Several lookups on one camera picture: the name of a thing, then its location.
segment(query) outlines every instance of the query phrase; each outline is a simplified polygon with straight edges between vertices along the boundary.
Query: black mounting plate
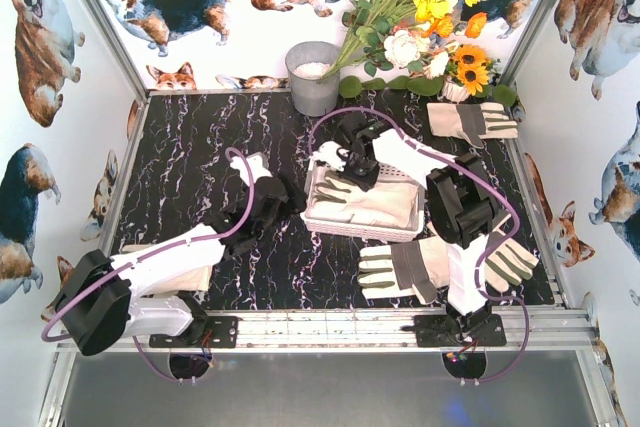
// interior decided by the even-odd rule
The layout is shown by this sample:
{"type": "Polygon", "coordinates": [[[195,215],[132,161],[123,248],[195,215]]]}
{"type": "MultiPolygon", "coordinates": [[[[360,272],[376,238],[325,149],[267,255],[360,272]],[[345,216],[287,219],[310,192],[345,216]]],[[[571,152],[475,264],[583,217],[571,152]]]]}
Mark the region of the black mounting plate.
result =
{"type": "MultiPolygon", "coordinates": [[[[416,315],[413,325],[403,330],[416,333],[418,347],[460,347],[455,334],[448,327],[451,317],[447,315],[416,315]]],[[[472,339],[478,341],[478,347],[504,347],[507,336],[504,332],[502,319],[497,314],[491,314],[472,332],[472,339]]]]}
{"type": "MultiPolygon", "coordinates": [[[[200,342],[204,342],[204,336],[211,332],[209,336],[209,347],[212,349],[235,349],[238,339],[238,317],[233,316],[208,316],[204,327],[203,337],[200,342]]],[[[152,349],[186,349],[189,347],[201,347],[201,344],[188,344],[178,337],[168,335],[152,335],[149,338],[149,347],[152,349]]]]}

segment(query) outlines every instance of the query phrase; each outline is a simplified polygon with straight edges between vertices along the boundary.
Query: flower bouquet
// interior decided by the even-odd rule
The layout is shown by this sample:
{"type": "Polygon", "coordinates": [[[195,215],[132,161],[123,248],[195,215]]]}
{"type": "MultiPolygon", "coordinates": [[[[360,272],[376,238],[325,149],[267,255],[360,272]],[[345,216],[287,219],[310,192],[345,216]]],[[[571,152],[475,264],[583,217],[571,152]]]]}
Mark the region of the flower bouquet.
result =
{"type": "Polygon", "coordinates": [[[423,95],[435,95],[444,88],[445,96],[454,101],[482,96],[496,62],[481,48],[450,38],[452,34],[480,35],[486,13],[460,21],[463,3],[474,6],[480,1],[351,0],[354,9],[342,18],[348,31],[327,76],[364,62],[371,77],[378,70],[408,69],[408,85],[423,95]]]}

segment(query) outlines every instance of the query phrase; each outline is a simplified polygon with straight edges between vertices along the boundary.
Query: black marble table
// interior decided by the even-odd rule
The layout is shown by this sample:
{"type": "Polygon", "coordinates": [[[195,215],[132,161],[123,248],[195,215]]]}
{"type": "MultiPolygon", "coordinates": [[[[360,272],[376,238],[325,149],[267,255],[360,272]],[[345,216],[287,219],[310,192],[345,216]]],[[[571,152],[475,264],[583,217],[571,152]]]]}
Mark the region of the black marble table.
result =
{"type": "MultiPolygon", "coordinates": [[[[391,115],[409,135],[451,154],[468,145],[431,136],[426,100],[407,92],[370,92],[357,102],[391,115]]],[[[316,134],[316,145],[333,138],[338,119],[316,134]]],[[[264,152],[271,171],[293,174],[304,186],[313,119],[298,114],[286,92],[167,95],[152,97],[113,243],[157,243],[190,229],[208,214],[240,198],[244,184],[225,159],[226,147],[264,152]]],[[[487,142],[478,151],[490,180],[522,217],[516,240],[537,254],[523,199],[505,146],[487,142]]],[[[216,266],[209,292],[196,299],[211,310],[351,309],[416,307],[414,297],[368,301],[356,283],[363,242],[307,231],[296,216],[265,235],[257,248],[216,266]]],[[[541,264],[514,289],[529,305],[553,304],[541,264]]],[[[446,298],[440,292],[438,305],[446,298]]]]}

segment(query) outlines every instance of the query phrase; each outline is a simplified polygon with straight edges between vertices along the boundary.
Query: flower pot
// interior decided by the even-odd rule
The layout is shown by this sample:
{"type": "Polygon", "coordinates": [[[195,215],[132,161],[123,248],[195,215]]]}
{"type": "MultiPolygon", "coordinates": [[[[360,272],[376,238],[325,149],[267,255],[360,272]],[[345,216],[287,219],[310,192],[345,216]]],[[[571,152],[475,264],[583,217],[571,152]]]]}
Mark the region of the flower pot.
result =
{"type": "Polygon", "coordinates": [[[294,73],[298,67],[309,63],[333,65],[340,49],[327,42],[302,42],[287,52],[285,65],[289,72],[289,84],[293,106],[301,114],[321,117],[336,108],[340,72],[325,78],[305,78],[294,73]]]}
{"type": "Polygon", "coordinates": [[[458,85],[451,77],[447,77],[442,88],[442,95],[451,102],[464,102],[471,93],[464,85],[458,85]]]}

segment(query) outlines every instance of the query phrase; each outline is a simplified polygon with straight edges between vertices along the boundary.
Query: basket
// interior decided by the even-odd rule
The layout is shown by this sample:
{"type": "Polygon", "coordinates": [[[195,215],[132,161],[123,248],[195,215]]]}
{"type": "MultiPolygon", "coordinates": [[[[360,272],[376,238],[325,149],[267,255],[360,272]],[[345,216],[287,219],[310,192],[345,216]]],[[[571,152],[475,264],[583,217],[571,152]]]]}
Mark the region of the basket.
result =
{"type": "MultiPolygon", "coordinates": [[[[304,191],[307,196],[312,191],[316,182],[320,178],[321,169],[317,168],[316,162],[309,163],[309,171],[305,182],[304,191]]],[[[416,183],[411,177],[399,171],[395,167],[380,164],[379,180],[404,180],[416,183]]],[[[310,232],[321,234],[344,235],[347,237],[361,237],[363,239],[375,239],[386,242],[411,242],[424,229],[424,188],[418,186],[416,201],[413,204],[411,222],[407,229],[396,229],[389,227],[377,227],[372,225],[357,225],[347,222],[337,222],[330,220],[313,219],[307,216],[307,211],[300,214],[307,229],[310,232]]]]}

